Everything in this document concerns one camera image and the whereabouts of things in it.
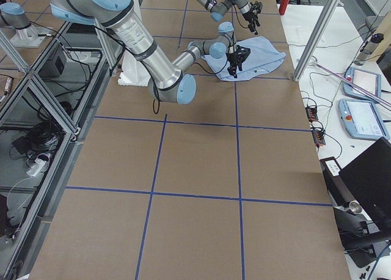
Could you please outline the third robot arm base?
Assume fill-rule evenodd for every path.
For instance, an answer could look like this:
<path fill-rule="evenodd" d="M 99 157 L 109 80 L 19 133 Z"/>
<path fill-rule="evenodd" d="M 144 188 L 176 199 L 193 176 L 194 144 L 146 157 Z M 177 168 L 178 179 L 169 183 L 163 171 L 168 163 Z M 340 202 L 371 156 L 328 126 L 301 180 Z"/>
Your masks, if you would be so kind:
<path fill-rule="evenodd" d="M 51 36 L 48 28 L 34 26 L 22 6 L 15 2 L 1 4 L 1 27 L 14 28 L 15 35 L 10 41 L 17 48 L 38 48 Z"/>

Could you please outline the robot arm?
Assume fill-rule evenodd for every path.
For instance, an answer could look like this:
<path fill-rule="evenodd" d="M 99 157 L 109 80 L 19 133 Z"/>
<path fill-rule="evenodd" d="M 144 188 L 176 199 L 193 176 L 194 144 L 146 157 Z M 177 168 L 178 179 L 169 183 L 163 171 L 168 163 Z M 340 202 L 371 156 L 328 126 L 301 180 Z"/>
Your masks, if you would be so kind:
<path fill-rule="evenodd" d="M 234 9 L 238 8 L 240 14 L 242 14 L 243 18 L 247 21 L 247 25 L 244 26 L 238 20 L 239 25 L 242 28 L 250 30 L 255 35 L 258 35 L 257 28 L 260 27 L 258 15 L 263 8 L 261 2 L 250 2 L 249 0 L 221 0 L 221 2 L 218 2 L 217 0 L 196 1 L 202 5 L 205 10 L 209 11 L 211 18 L 216 22 L 220 22 L 232 7 Z"/>
<path fill-rule="evenodd" d="M 250 49 L 239 46 L 233 25 L 223 22 L 212 40 L 192 42 L 173 62 L 164 54 L 142 20 L 134 11 L 133 0 L 51 0 L 53 15 L 72 23 L 93 25 L 98 22 L 112 29 L 128 51 L 150 74 L 148 89 L 155 100 L 188 104 L 196 94 L 196 80 L 187 69 L 200 57 L 226 56 L 225 67 L 233 77 L 242 70 Z"/>

